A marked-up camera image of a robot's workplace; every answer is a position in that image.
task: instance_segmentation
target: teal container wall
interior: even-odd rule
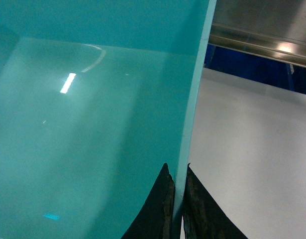
[[[207,4],[0,0],[0,23],[25,37],[196,55]]]
[[[0,1],[1,238],[120,238],[176,176],[207,6]]]

